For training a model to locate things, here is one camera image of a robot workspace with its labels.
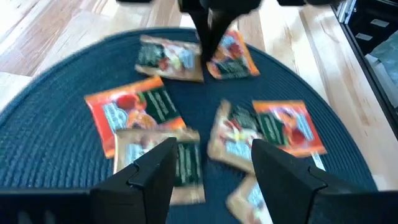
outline food image on packet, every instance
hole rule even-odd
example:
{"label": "food image on packet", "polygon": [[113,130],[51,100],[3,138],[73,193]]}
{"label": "food image on packet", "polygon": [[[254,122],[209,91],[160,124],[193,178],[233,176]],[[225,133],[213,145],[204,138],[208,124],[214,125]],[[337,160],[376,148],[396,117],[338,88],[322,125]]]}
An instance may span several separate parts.
{"label": "food image on packet", "polygon": [[227,30],[207,69],[216,79],[244,78],[260,74],[242,35],[237,30]]}
{"label": "food image on packet", "polygon": [[296,157],[326,149],[302,101],[253,101],[266,141]]}
{"label": "food image on packet", "polygon": [[272,224],[266,202],[255,177],[248,175],[227,198],[228,210],[241,223]]}
{"label": "food image on packet", "polygon": [[256,117],[223,100],[210,134],[209,157],[254,174],[251,161],[253,139],[262,139]]}
{"label": "food image on packet", "polygon": [[204,82],[200,47],[195,43],[141,36],[136,70],[147,75]]}
{"label": "food image on packet", "polygon": [[180,129],[185,123],[160,77],[85,97],[106,158],[114,156],[114,132],[124,128]]}
{"label": "food image on packet", "polygon": [[171,205],[205,202],[201,169],[200,137],[190,129],[159,131],[125,129],[116,131],[114,173],[119,172],[140,156],[169,137],[177,138],[177,167]]}

